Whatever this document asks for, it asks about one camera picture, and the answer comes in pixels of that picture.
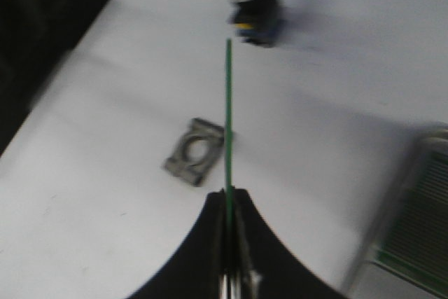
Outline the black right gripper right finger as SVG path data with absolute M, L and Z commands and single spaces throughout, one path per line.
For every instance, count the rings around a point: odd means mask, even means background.
M 343 298 L 274 234 L 247 190 L 234 191 L 240 298 Z

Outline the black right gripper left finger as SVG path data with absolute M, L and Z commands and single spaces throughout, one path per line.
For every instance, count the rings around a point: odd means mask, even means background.
M 225 193 L 212 192 L 171 258 L 131 298 L 219 298 L 223 281 Z

